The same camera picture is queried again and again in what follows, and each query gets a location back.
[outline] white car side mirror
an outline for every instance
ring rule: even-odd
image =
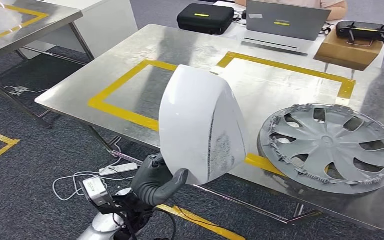
[[[159,109],[161,153],[171,173],[188,169],[203,185],[243,162],[248,132],[229,84],[208,71],[177,67]]]

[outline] laptop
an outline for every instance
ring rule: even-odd
[[[246,29],[314,41],[330,13],[321,8],[247,0]]]

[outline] white cable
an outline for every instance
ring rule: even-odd
[[[40,94],[40,93],[43,93],[43,92],[46,92],[48,91],[49,89],[45,89],[45,90],[40,90],[40,91],[32,91],[32,90],[23,90],[23,89],[20,89],[18,87],[15,87],[15,86],[6,86],[4,87],[3,89],[7,89],[7,88],[12,88],[14,90],[16,90],[17,92],[20,93],[20,95],[24,92],[29,92],[29,93],[34,93],[34,94]]]
[[[114,143],[115,147],[118,149],[119,152],[122,151],[121,148],[117,145],[117,144],[120,142],[120,140],[121,140],[121,138],[118,139],[118,140]],[[117,161],[115,161],[114,163],[112,163],[112,164],[110,164],[110,165],[104,167],[104,170],[105,170],[105,169],[108,169],[108,168],[110,168],[110,167],[112,167],[112,166],[114,166],[114,165],[116,165],[116,164],[118,164],[121,160],[122,160],[122,158],[119,157]],[[73,198],[75,195],[78,195],[78,196],[84,196],[84,194],[79,193],[80,190],[82,190],[82,188],[78,188],[77,183],[76,183],[76,177],[81,177],[81,176],[92,176],[92,177],[95,177],[95,176],[99,176],[99,172],[95,172],[95,171],[80,171],[80,172],[76,172],[75,174],[73,174],[73,175],[71,175],[71,176],[64,176],[64,177],[60,177],[60,178],[56,179],[56,180],[53,182],[53,184],[52,184],[52,189],[53,189],[53,193],[55,194],[55,196],[56,196],[59,200],[61,200],[61,201],[68,201],[68,200],[70,200],[71,198]],[[60,195],[58,195],[57,190],[55,189],[55,185],[56,185],[56,183],[57,183],[58,181],[63,180],[63,179],[69,179],[69,178],[72,178],[75,192],[74,192],[71,196],[69,196],[68,198],[65,198],[65,199],[64,199],[64,198],[60,197]],[[103,177],[103,176],[100,176],[99,178],[102,180],[102,183],[103,183],[103,184],[105,185],[105,187],[107,188],[108,185],[107,185],[107,183],[105,182],[105,180],[111,180],[111,181],[123,181],[123,180],[127,180],[127,179],[133,179],[134,176],[126,177],[126,178],[121,178],[121,179],[115,179],[115,178],[109,178],[109,177]]]
[[[45,91],[48,91],[49,89],[45,89],[45,90],[40,90],[40,91],[30,91],[30,90],[24,90],[22,91],[23,93],[24,92],[29,92],[29,93],[35,93],[35,94],[40,94],[40,93],[43,93]]]

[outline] yellow label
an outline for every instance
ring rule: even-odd
[[[286,22],[279,22],[279,21],[275,21],[274,24],[277,24],[277,25],[282,25],[282,26],[290,26],[291,24],[290,23],[286,23]]]
[[[369,28],[354,28],[354,30],[369,31],[369,32],[379,32],[378,30],[369,29]]]
[[[208,15],[208,14],[195,13],[195,16],[199,16],[199,17],[209,17],[210,15]]]

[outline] stainless steel table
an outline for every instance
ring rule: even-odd
[[[35,0],[0,0],[0,56],[17,51],[58,28],[70,25],[85,52],[89,58],[93,60],[92,53],[89,51],[76,27],[72,24],[73,21],[82,16],[83,14],[78,9]],[[47,52],[41,53],[82,64],[81,62],[55,54]],[[1,86],[0,94],[20,108],[20,110],[32,116],[39,123],[50,127],[50,125],[42,119],[48,111],[41,115],[34,114]]]
[[[263,122],[294,104],[341,104],[384,124],[383,69],[368,68],[351,76],[347,68],[308,57],[158,25],[146,26],[36,102],[158,150],[159,105],[173,70],[180,64],[218,73],[229,82],[244,114],[251,153],[255,155]],[[286,219],[205,186],[199,188],[283,223],[324,212],[370,229],[384,230],[384,187],[358,195],[332,194],[262,170],[249,161],[230,174],[295,199],[299,203],[295,217]],[[316,210],[302,214],[301,204]]]

